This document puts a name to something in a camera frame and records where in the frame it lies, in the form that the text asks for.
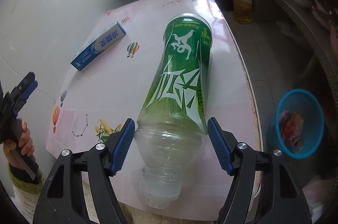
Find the plastic bag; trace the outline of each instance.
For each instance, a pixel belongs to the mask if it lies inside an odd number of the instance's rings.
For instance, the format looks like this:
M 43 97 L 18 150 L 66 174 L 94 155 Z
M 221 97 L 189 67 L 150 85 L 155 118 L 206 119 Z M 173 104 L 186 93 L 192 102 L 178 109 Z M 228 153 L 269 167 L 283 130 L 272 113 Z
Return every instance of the plastic bag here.
M 303 125 L 304 120 L 299 113 L 286 113 L 283 124 L 280 126 L 282 140 L 285 141 L 286 138 L 290 138 L 291 136 L 300 137 Z
M 324 202 L 333 188 L 335 179 L 321 180 L 319 176 L 313 177 L 303 188 L 305 199 L 311 213 L 312 223 L 315 223 L 324 212 Z

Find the toothpaste box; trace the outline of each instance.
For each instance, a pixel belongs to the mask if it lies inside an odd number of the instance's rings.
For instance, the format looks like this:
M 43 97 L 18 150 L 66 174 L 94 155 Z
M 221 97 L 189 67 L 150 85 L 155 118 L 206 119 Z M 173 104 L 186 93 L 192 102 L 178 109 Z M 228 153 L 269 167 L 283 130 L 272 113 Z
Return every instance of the toothpaste box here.
M 104 28 L 94 38 L 85 42 L 79 52 L 73 57 L 71 64 L 79 71 L 82 70 L 100 53 L 125 35 L 125 30 L 116 21 L 107 28 Z

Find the plastic bottle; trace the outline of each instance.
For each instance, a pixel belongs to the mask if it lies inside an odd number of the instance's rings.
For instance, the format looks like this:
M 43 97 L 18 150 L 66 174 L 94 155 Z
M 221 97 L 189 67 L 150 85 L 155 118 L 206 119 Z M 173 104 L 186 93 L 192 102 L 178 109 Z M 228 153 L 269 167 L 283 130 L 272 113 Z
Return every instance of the plastic bottle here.
M 239 24 L 252 22 L 252 0 L 233 0 L 234 20 Z
M 146 165 L 139 189 L 154 208 L 166 208 L 178 198 L 183 171 L 207 134 L 203 103 L 211 29 L 198 15 L 180 14 L 168 24 L 164 42 L 162 61 L 135 132 Z

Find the metal screw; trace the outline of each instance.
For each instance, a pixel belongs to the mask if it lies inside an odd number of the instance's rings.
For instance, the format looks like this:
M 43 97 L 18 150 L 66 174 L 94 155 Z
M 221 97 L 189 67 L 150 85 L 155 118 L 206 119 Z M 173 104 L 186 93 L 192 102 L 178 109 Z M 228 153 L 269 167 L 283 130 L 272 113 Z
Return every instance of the metal screw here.
M 282 152 L 280 150 L 274 150 L 273 154 L 276 155 L 276 156 L 281 156 Z
M 95 148 L 96 148 L 97 150 L 103 150 L 103 149 L 105 148 L 105 144 L 99 143 L 99 144 L 96 145 Z
M 67 156 L 68 154 L 70 154 L 69 150 L 63 150 L 61 153 L 62 156 Z
M 240 142 L 237 144 L 237 147 L 240 148 L 241 150 L 245 150 L 247 148 L 247 145 L 243 142 Z

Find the blue plastic basket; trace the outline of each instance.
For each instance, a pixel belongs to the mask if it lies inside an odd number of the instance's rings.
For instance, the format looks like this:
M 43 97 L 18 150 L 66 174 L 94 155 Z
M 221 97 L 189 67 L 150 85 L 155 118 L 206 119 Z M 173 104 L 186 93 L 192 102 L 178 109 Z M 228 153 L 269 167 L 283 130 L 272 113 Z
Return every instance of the blue plastic basket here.
M 283 143 L 279 131 L 279 115 L 283 111 L 299 112 L 304 119 L 301 137 L 304 146 L 301 152 L 291 152 Z M 273 122 L 270 123 L 266 140 L 271 147 L 282 150 L 287 155 L 302 159 L 310 156 L 318 148 L 324 132 L 324 115 L 318 100 L 308 91 L 295 89 L 285 94 L 280 101 Z

